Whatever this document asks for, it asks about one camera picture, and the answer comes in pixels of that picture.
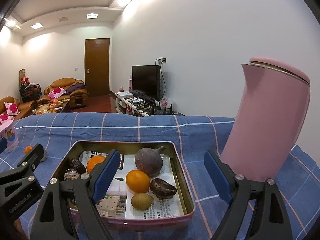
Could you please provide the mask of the dark round pastry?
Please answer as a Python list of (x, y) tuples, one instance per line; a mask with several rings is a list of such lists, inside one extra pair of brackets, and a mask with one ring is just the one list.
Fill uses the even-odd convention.
[(84, 173), (86, 173), (85, 166), (78, 159), (71, 158), (67, 165), (67, 170), (63, 175), (63, 180), (75, 180), (78, 179)]
[(151, 192), (159, 199), (170, 199), (177, 193), (177, 188), (161, 178), (155, 178), (150, 183)]

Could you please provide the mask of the large orange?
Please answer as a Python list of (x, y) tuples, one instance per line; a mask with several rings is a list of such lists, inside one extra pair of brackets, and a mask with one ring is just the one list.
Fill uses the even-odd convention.
[(93, 168), (94, 168), (97, 164), (102, 163), (104, 160), (105, 160), (105, 157), (104, 157), (104, 156), (101, 156), (101, 155), (95, 155), (95, 156), (91, 157), (91, 158), (88, 160), (87, 164), (86, 164), (87, 173), (91, 173), (91, 171), (93, 170)]

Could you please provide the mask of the dark purple round fruit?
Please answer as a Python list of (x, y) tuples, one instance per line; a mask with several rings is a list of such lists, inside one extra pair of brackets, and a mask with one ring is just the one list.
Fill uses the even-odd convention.
[(155, 178), (160, 174), (163, 166), (161, 154), (167, 148), (161, 146), (157, 149), (142, 148), (135, 155), (136, 168), (146, 173), (150, 178)]

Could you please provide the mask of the pink cartoon cup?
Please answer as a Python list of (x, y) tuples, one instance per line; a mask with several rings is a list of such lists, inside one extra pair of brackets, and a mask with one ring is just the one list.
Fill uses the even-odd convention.
[(7, 148), (4, 150), (5, 153), (13, 151), (18, 146), (18, 137), (12, 120), (1, 124), (1, 139), (2, 138), (5, 138), (7, 141)]

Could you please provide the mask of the small orange on cloth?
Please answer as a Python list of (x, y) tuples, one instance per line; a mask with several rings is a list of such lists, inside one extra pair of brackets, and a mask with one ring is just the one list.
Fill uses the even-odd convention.
[(32, 146), (27, 146), (27, 147), (25, 147), (25, 149), (24, 149), (24, 153), (25, 153), (25, 154), (28, 154), (32, 149), (33, 149)]

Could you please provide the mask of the blue plaid tablecloth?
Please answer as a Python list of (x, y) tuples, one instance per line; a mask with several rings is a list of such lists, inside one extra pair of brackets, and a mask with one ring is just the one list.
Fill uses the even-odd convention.
[[(151, 116), (117, 113), (60, 113), (32, 115), (15, 122), (18, 146), (1, 154), (1, 171), (15, 168), (26, 146), (41, 144), (48, 158), (35, 176), (42, 186), (71, 146), (87, 141), (170, 141), (182, 162), (195, 200), (195, 213), (182, 230), (163, 232), (111, 231), (114, 239), (210, 239), (225, 214), (203, 163), (207, 150), (222, 152), (233, 118), (207, 116)], [(284, 198), (294, 239), (303, 239), (319, 217), (319, 167), (299, 146), (291, 147), (276, 184)]]

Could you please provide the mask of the black cluttered rack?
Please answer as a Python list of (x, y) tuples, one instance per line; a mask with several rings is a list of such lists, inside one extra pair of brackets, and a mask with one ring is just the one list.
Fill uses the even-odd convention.
[(23, 103), (37, 101), (42, 97), (41, 86), (36, 83), (21, 84), (19, 91)]

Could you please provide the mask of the cluttered coffee table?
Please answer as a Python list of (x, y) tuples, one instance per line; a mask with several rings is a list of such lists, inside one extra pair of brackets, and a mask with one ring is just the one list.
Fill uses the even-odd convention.
[(36, 115), (48, 114), (48, 113), (62, 113), (69, 111), (69, 99), (63, 99), (60, 101), (49, 102), (39, 105), (35, 109)]

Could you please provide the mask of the pink floral cushion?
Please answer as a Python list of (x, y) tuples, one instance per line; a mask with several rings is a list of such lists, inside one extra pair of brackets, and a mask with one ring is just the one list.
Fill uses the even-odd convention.
[(63, 88), (56, 87), (51, 92), (49, 92), (48, 96), (50, 99), (57, 99), (65, 93), (66, 91)]

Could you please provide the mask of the printed paper liner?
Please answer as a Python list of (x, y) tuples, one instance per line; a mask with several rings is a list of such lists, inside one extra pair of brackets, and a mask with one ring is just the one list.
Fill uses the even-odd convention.
[(159, 219), (184, 215), (171, 160), (161, 155), (159, 175), (148, 178), (135, 165), (135, 156), (120, 156), (120, 165), (105, 196), (96, 204), (103, 218)]

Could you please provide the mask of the green-brown kiwi in tin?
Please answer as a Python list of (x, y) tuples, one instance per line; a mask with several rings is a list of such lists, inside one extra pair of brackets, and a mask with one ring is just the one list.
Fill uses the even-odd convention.
[(131, 205), (138, 211), (147, 210), (153, 202), (153, 198), (146, 193), (137, 193), (131, 198)]

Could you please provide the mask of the small orange in tin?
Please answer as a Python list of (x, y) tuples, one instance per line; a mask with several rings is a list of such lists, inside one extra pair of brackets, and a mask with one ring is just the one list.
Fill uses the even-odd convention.
[(150, 178), (140, 170), (132, 170), (126, 175), (127, 187), (135, 193), (146, 193), (149, 190)]

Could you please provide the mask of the pink electric kettle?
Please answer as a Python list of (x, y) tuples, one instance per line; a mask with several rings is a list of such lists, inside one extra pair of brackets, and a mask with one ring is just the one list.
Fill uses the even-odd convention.
[(308, 111), (310, 79), (266, 57), (242, 64), (245, 86), (221, 161), (248, 180), (274, 178), (296, 143)]

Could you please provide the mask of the pink metal tin box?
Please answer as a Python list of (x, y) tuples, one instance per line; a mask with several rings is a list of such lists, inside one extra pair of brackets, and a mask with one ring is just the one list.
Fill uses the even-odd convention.
[[(146, 211), (135, 210), (131, 205), (135, 193), (126, 184), (127, 174), (136, 169), (135, 154), (145, 147), (157, 149), (162, 146), (165, 147), (161, 153), (163, 166), (158, 177), (176, 187), (177, 192), (170, 199), (159, 200), (153, 197)], [(77, 158), (86, 165), (94, 155), (107, 156), (110, 150), (120, 153), (120, 165), (105, 199), (98, 204), (104, 208), (101, 215), (106, 226), (119, 231), (169, 231), (188, 226), (195, 212), (195, 203), (176, 146), (171, 141), (77, 141), (66, 153), (53, 176), (63, 179), (71, 158)]]

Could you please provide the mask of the white tv stand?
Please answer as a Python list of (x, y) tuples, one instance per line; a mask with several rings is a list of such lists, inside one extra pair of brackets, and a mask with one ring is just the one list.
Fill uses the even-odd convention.
[(119, 114), (128, 114), (138, 117), (151, 116), (159, 109), (155, 101), (134, 97), (130, 92), (117, 92), (115, 109)]

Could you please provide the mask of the brown wooden door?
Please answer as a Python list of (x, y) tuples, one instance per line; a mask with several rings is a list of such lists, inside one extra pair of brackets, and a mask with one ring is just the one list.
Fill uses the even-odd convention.
[(89, 97), (109, 94), (109, 61), (110, 38), (85, 41), (85, 86)]

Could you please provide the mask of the black television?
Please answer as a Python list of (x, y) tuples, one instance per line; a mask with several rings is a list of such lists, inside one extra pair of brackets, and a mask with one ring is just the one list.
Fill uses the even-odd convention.
[(160, 98), (161, 67), (132, 66), (132, 91), (158, 100)]

